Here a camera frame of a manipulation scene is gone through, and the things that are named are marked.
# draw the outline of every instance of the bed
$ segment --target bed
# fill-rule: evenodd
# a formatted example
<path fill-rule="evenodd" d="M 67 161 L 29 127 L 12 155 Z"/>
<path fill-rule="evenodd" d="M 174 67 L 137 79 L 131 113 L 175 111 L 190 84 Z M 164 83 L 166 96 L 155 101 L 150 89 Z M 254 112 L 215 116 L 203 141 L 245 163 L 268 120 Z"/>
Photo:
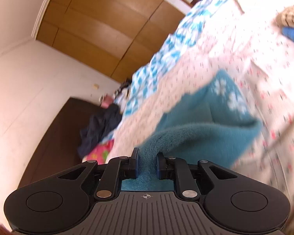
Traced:
<path fill-rule="evenodd" d="M 216 9 L 221 3 L 222 9 Z M 198 3 L 150 64 L 133 75 L 131 95 L 121 124 L 110 136 L 114 145 L 106 162 L 130 156 L 185 93 L 194 93 L 224 69 L 250 112 L 263 122 L 261 134 L 232 169 L 289 198 L 286 231 L 294 233 L 294 43 L 281 34 L 275 19 L 292 5 L 294 0 Z"/>

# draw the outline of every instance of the white wall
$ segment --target white wall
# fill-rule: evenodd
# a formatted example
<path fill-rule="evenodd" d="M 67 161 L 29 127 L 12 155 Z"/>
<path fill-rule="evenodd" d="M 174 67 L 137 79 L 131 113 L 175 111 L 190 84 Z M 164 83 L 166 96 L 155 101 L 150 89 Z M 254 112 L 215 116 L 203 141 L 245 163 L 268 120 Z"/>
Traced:
<path fill-rule="evenodd" d="M 0 53 L 31 38 L 44 0 L 0 0 Z"/>
<path fill-rule="evenodd" d="M 0 57 L 0 223 L 42 136 L 70 96 L 98 102 L 119 84 L 35 40 Z"/>

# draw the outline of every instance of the white comforter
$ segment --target white comforter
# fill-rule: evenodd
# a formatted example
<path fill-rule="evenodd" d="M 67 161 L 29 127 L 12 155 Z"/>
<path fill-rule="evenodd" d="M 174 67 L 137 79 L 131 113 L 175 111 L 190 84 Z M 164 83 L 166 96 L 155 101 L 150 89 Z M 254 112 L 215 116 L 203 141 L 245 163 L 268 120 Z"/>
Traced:
<path fill-rule="evenodd" d="M 251 113 L 264 123 L 261 135 L 233 170 L 284 192 L 294 212 L 294 43 L 275 21 L 278 12 L 293 4 L 294 0 L 229 0 L 223 5 L 206 23 L 197 45 L 160 81 L 157 92 L 115 131 L 107 162 L 130 156 L 184 93 L 195 92 L 223 68 L 240 87 Z"/>

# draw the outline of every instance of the silver screw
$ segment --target silver screw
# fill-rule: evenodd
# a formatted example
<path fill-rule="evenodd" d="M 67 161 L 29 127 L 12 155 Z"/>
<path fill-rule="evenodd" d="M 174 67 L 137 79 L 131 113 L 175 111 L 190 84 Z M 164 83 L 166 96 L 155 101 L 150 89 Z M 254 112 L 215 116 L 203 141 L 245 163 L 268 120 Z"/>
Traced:
<path fill-rule="evenodd" d="M 100 198 L 107 198 L 112 195 L 112 193 L 108 190 L 101 190 L 96 193 L 96 195 Z"/>
<path fill-rule="evenodd" d="M 195 192 L 193 190 L 186 190 L 186 191 L 182 192 L 182 195 L 186 198 L 194 198 L 197 196 L 197 192 Z"/>

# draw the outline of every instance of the white floral pattern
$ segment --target white floral pattern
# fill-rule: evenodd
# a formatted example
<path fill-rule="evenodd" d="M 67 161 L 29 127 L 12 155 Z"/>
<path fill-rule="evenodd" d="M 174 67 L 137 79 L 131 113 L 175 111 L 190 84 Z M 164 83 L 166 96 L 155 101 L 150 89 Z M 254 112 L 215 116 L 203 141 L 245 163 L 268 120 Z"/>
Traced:
<path fill-rule="evenodd" d="M 221 80 L 216 80 L 215 83 L 215 93 L 217 95 L 222 95 L 222 96 L 225 96 L 225 93 L 226 93 L 226 81 L 224 79 L 221 79 Z"/>
<path fill-rule="evenodd" d="M 236 96 L 234 92 L 229 94 L 228 107 L 230 110 L 238 110 L 238 112 L 245 114 L 247 107 L 242 96 Z"/>

